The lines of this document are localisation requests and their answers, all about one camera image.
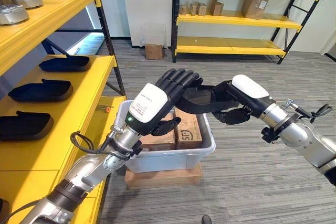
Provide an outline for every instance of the gray carpet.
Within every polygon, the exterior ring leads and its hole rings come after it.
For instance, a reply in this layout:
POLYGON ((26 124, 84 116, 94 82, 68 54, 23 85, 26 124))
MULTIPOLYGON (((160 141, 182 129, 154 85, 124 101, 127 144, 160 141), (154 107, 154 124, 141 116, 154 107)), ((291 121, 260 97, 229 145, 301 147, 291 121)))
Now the gray carpet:
MULTIPOLYGON (((291 97, 315 111, 325 103, 336 105, 336 65, 326 56, 291 52, 281 65, 275 56, 178 56, 170 51, 162 61, 144 58, 144 49, 130 41, 113 41, 128 99, 169 68, 193 69, 205 84, 218 84, 246 74, 278 102, 291 97)), ((107 54, 103 46, 100 54, 107 54)), ((111 74, 109 81, 115 82, 111 74)), ((115 93, 105 89, 105 94, 115 93)), ((251 119, 236 126, 208 119, 216 151, 202 160, 198 186, 128 190, 124 169, 109 182, 100 224, 201 223, 208 214, 213 223, 336 223, 336 190, 301 155, 277 141, 261 139, 262 121, 251 119)), ((336 139, 336 113, 319 118, 316 128, 336 139)))

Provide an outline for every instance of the black clamp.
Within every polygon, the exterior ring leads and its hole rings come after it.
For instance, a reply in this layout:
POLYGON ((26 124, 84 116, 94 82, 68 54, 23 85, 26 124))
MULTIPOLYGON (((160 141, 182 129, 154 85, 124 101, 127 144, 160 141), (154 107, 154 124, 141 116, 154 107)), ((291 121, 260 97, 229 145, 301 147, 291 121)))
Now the black clamp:
POLYGON ((128 149, 128 148, 125 148, 121 145, 119 145, 116 140, 112 140, 111 141, 111 146, 113 147, 113 149, 117 152, 120 152, 121 154, 123 155, 128 155, 129 154, 129 157, 132 157, 134 155, 138 155, 141 151, 142 151, 142 148, 140 147, 141 146, 141 141, 138 140, 134 146, 132 147, 132 149, 128 149))
POLYGON ((262 139, 265 140, 267 143, 276 141, 279 138, 279 134, 284 129, 286 129, 290 124, 297 122, 299 118, 300 118, 300 115, 295 113, 287 121, 285 121, 283 125, 277 128, 276 131, 274 131, 274 128, 269 128, 269 127, 263 128, 263 130, 261 131, 262 139))

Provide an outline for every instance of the shelving unit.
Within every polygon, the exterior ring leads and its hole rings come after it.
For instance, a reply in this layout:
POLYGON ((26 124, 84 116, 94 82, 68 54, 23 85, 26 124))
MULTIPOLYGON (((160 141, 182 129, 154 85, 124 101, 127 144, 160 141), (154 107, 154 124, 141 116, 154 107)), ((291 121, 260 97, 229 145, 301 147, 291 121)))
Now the shelving unit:
POLYGON ((173 0, 172 11, 172 55, 173 62, 176 62, 178 53, 194 54, 243 54, 243 55, 277 55, 280 59, 278 64, 284 60, 293 43, 299 36, 310 15, 317 6, 319 0, 315 0, 309 10, 302 9, 294 5, 295 0, 291 0, 283 15, 264 14, 260 20, 245 18, 241 12, 225 10, 221 16, 212 16, 209 13, 205 16, 179 15, 180 0, 173 0), (294 7, 303 12, 306 16, 301 24, 289 19, 290 9, 294 7), (264 26, 276 27, 271 40, 247 40, 228 38, 202 38, 202 37, 179 37, 178 24, 180 22, 210 23, 210 24, 230 24, 244 26, 264 26), (282 50, 274 44, 274 40, 281 28, 286 29, 285 48, 282 50), (296 29, 297 32, 288 43, 288 29, 296 29))
POLYGON ((243 25, 243 26, 268 26, 268 27, 281 27, 293 28, 299 31, 301 25, 293 22, 285 16, 277 14, 264 14, 262 19, 245 18, 241 12, 231 10, 222 11, 221 16, 213 16, 209 12, 205 16, 192 16, 189 13, 177 17, 177 25, 179 22, 192 22, 192 23, 211 23, 211 24, 230 24, 230 25, 243 25))
MULTIPOLYGON (((65 57, 55 55, 53 48, 67 54, 46 39, 53 32, 103 32, 108 47, 107 56, 89 56, 91 68, 85 72, 44 72, 36 66, 18 85, 41 82, 41 79, 68 80, 73 86, 70 98, 54 103, 19 103, 10 97, 0 101, 0 116, 15 115, 17 110, 49 113, 54 125, 43 138, 27 142, 1 142, 0 198, 9 201, 12 211, 46 196, 63 179, 75 160, 83 155, 70 141, 70 134, 80 131, 101 144, 114 123, 119 104, 126 99, 119 67, 114 55, 103 7, 100 0, 43 0, 44 6, 28 10, 30 19, 24 23, 0 27, 0 75, 19 61, 31 49, 42 43, 47 51, 44 59, 65 57), (88 4, 95 2, 101 29, 62 29, 61 25, 88 4), (119 88, 107 82, 114 69, 119 88), (101 97, 108 85, 118 95, 101 97), (111 106, 110 113, 96 110, 97 104, 111 106)), ((96 223, 103 200, 105 182, 97 186, 75 212, 72 224, 96 223)), ((28 213, 23 210, 10 218, 17 224, 28 213)))

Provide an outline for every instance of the cardboard box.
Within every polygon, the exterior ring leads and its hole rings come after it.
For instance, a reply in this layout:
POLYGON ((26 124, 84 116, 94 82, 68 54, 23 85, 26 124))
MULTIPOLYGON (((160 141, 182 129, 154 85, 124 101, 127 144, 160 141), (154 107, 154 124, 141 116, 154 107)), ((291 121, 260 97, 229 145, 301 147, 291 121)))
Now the cardboard box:
POLYGON ((214 16, 220 16, 222 14, 224 4, 217 0, 211 0, 210 13, 214 16))
POLYGON ((195 16, 196 13, 197 13, 197 5, 198 5, 198 2, 193 2, 190 4, 190 15, 191 16, 195 16))
POLYGON ((129 189, 197 185, 201 178, 202 169, 200 163, 194 169, 190 170, 162 170, 159 172, 133 173, 127 169, 125 174, 125 182, 129 189))
POLYGON ((145 55, 147 60, 162 60, 162 45, 145 44, 145 55))
MULTIPOLYGON (((173 119, 173 114, 169 113, 162 120, 171 119, 173 119)), ((140 141, 142 142, 141 148, 143 148, 143 151, 168 151, 175 149, 174 130, 168 132, 163 136, 152 136, 151 134, 149 134, 140 138, 140 141)))
POLYGON ((180 6, 180 14, 186 15, 187 14, 187 7, 185 5, 180 6))
POLYGON ((181 118, 176 127, 176 149, 195 149, 202 145, 202 136, 196 115, 175 109, 175 116, 181 118))
POLYGON ((244 0, 242 14, 246 18, 261 19, 267 3, 268 0, 244 0))
POLYGON ((200 16, 205 16, 206 14, 206 5, 204 3, 199 3, 197 5, 197 14, 200 16))

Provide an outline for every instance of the white plastic bin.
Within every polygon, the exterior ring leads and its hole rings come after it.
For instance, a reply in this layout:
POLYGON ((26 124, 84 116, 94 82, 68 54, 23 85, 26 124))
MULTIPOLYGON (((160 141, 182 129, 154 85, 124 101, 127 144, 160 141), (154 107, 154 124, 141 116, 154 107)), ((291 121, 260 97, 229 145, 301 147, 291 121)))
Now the white plastic bin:
MULTIPOLYGON (((128 112, 130 101, 120 104, 115 124, 122 126, 128 112)), ((216 148, 206 114, 197 115, 199 130, 202 135, 202 147, 199 149, 171 150, 144 152, 134 155, 126 166, 134 173, 153 172, 157 170, 193 169, 206 154, 212 153, 216 148)))

